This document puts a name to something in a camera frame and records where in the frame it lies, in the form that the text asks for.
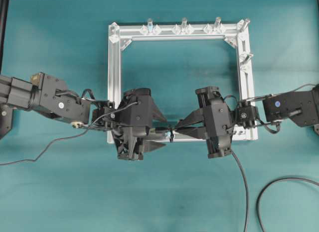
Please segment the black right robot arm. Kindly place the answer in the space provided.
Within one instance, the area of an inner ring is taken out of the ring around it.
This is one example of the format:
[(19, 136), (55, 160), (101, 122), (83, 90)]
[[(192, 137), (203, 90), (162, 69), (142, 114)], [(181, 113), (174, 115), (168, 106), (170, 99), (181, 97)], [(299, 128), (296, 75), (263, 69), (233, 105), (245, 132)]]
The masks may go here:
[(299, 127), (312, 126), (319, 122), (318, 85), (309, 91), (292, 90), (240, 100), (234, 110), (229, 108), (218, 87), (197, 89), (195, 93), (199, 108), (179, 121), (175, 131), (204, 139), (208, 158), (232, 154), (235, 126), (244, 129), (263, 126), (268, 132), (276, 134), (284, 119), (292, 120)]

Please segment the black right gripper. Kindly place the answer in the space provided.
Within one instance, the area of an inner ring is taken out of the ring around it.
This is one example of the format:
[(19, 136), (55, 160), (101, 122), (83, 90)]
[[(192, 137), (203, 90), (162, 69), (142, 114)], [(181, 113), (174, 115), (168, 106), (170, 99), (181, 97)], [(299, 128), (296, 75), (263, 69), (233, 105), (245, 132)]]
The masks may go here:
[[(199, 109), (180, 120), (175, 131), (197, 139), (206, 140), (208, 158), (217, 158), (232, 153), (233, 121), (228, 105), (219, 88), (209, 86), (195, 90)], [(203, 122), (204, 127), (187, 127)]]

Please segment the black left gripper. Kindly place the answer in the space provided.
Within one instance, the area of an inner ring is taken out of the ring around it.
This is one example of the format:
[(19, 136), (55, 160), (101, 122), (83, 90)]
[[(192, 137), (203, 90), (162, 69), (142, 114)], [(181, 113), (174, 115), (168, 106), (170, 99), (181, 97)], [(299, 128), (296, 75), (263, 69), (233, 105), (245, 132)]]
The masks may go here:
[(154, 120), (167, 122), (167, 119), (151, 98), (151, 90), (139, 88), (124, 93), (115, 113), (115, 126), (112, 136), (120, 160), (143, 160), (144, 153), (165, 147), (165, 143), (145, 141)]

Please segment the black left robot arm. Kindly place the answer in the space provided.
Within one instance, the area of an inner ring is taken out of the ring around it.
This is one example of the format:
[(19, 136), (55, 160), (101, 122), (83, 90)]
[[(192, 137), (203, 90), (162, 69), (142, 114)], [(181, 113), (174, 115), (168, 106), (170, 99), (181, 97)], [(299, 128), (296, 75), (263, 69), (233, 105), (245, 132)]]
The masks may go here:
[(14, 110), (34, 111), (86, 131), (109, 131), (121, 160), (142, 160), (144, 153), (165, 146), (147, 139), (154, 120), (166, 122), (148, 88), (125, 92), (117, 107), (113, 101), (97, 100), (90, 89), (78, 95), (67, 88), (65, 81), (42, 72), (32, 75), (29, 82), (2, 75), (1, 137), (12, 129)]

